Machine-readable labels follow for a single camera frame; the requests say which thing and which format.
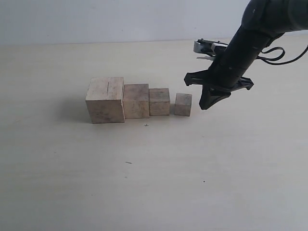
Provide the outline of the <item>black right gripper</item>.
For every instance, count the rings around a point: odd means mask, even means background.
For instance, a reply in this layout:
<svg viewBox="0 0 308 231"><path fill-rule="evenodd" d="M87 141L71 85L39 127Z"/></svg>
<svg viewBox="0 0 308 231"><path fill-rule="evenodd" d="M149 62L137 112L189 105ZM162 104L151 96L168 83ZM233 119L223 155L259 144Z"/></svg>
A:
<svg viewBox="0 0 308 231"><path fill-rule="evenodd" d="M207 70L187 73L184 82L189 85L202 85L199 106L207 110L214 104L231 96L239 89L250 90L253 82L243 77L254 61L253 55L221 55L216 57Z"/></svg>

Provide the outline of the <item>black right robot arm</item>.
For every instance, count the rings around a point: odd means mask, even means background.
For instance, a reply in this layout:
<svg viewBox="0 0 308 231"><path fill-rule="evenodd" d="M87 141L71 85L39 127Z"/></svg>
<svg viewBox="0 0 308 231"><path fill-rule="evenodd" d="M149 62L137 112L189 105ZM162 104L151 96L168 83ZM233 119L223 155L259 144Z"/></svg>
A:
<svg viewBox="0 0 308 231"><path fill-rule="evenodd" d="M198 39L193 51L208 55L212 64L207 70L187 73L187 86L202 86L200 108L207 110L217 102L230 97L231 92L251 89L251 79L243 77L255 60L278 65L276 59L261 57L264 48L287 32L308 28L306 0L251 0L242 16L239 29L229 44Z"/></svg>

